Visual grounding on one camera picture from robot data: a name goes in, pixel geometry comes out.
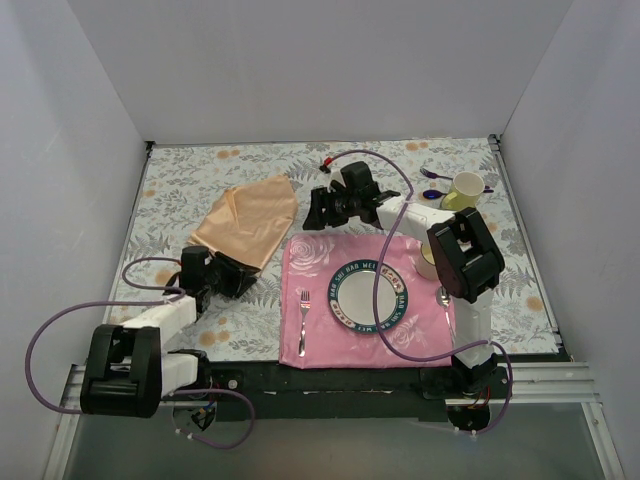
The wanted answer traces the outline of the peach satin napkin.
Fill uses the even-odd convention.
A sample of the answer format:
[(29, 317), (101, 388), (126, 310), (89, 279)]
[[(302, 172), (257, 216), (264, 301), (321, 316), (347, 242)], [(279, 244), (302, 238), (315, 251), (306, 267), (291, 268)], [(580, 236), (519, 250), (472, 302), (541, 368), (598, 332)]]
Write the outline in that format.
[(297, 212), (296, 194), (285, 175), (233, 187), (213, 203), (189, 243), (262, 270)]

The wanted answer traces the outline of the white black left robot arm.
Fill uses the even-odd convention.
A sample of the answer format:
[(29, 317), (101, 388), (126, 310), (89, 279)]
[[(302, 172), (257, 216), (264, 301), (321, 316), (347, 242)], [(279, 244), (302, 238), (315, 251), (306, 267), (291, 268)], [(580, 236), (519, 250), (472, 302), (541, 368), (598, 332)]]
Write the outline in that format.
[(214, 381), (205, 352), (166, 344), (206, 313), (211, 299), (241, 297), (260, 269), (204, 246), (182, 250), (180, 270), (160, 288), (163, 299), (140, 315), (94, 330), (80, 393), (85, 414), (149, 418), (160, 400), (181, 390), (193, 400)]

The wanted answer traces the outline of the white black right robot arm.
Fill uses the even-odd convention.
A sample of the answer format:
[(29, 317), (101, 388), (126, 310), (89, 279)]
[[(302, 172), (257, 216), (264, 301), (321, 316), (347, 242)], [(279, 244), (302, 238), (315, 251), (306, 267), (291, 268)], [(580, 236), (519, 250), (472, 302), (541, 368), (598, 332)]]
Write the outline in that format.
[(416, 203), (409, 195), (382, 189), (365, 162), (334, 169), (333, 161), (327, 158), (320, 166), (329, 183), (312, 189), (304, 229), (320, 231), (359, 218), (389, 237), (401, 233), (428, 245), (454, 312), (453, 349), (447, 355), (453, 387), (464, 397), (479, 395), (497, 369), (491, 306), (505, 268), (481, 214), (474, 207), (453, 211)]

